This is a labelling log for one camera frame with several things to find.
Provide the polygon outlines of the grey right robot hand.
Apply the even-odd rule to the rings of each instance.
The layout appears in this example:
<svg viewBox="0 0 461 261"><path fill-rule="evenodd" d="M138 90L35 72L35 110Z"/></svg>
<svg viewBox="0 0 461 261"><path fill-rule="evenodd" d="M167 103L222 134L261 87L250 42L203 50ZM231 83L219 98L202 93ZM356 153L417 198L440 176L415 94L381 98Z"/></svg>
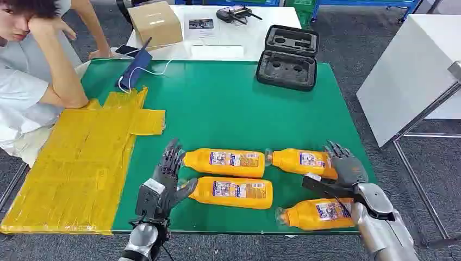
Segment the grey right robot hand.
<svg viewBox="0 0 461 261"><path fill-rule="evenodd" d="M362 162L348 148L327 140L324 149L331 159L331 165L337 173L339 183L354 186L356 183L369 181Z"/></svg>

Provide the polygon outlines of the person's right hand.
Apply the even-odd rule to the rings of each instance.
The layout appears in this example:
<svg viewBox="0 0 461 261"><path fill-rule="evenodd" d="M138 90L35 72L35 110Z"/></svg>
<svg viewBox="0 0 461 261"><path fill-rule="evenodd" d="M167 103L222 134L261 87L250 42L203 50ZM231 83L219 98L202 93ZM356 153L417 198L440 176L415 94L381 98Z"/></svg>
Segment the person's right hand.
<svg viewBox="0 0 461 261"><path fill-rule="evenodd" d="M56 32L64 32L71 40L75 40L77 38L76 32L59 17L32 17L28 22L28 27L34 36L44 36Z"/></svg>

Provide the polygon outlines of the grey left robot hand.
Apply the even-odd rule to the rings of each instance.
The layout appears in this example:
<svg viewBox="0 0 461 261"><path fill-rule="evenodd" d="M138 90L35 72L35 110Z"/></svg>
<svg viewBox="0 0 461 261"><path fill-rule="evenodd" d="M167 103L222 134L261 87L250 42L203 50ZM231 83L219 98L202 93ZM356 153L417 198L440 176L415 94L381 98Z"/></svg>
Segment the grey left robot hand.
<svg viewBox="0 0 461 261"><path fill-rule="evenodd" d="M155 167L153 179L165 187L155 208L155 219L167 219L171 210L182 200L189 197L197 187L198 179L193 178L178 189L178 174L185 152L178 139L172 139L165 147Z"/></svg>

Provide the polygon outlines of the person's left hand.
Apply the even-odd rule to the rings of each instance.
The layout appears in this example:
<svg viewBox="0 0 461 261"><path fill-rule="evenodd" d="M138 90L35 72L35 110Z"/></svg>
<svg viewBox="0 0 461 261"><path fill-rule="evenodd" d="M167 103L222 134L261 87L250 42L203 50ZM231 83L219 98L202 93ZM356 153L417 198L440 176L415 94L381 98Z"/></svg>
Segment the person's left hand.
<svg viewBox="0 0 461 261"><path fill-rule="evenodd" d="M116 58L117 55L112 52L111 49L98 49L89 54L89 59L97 58Z"/></svg>

